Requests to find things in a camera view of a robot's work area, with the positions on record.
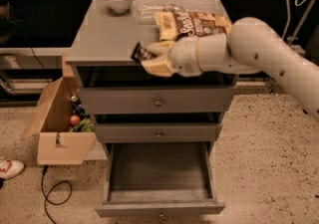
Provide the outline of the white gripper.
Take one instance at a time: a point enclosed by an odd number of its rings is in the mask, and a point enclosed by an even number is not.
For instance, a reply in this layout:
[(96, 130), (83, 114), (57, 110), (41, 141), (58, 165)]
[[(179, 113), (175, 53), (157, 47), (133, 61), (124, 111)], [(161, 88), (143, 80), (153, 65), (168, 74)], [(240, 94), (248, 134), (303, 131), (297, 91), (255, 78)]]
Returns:
[[(196, 77), (202, 74), (197, 62), (197, 37), (184, 37), (178, 41), (160, 41), (147, 45), (152, 60), (142, 61), (147, 73), (169, 78), (176, 72), (183, 77)], [(169, 56), (169, 59), (155, 59)]]

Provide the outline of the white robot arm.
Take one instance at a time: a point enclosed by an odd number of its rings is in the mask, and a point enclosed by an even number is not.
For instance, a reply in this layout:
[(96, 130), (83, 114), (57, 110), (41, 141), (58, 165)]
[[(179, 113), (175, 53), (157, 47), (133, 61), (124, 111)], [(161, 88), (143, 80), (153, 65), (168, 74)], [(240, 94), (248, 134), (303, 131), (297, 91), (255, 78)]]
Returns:
[(263, 21), (246, 17), (229, 34), (182, 37), (176, 42), (147, 46), (155, 56), (142, 61), (145, 70), (168, 78), (204, 72), (255, 74), (264, 72), (313, 117), (319, 119), (319, 67), (293, 51)]

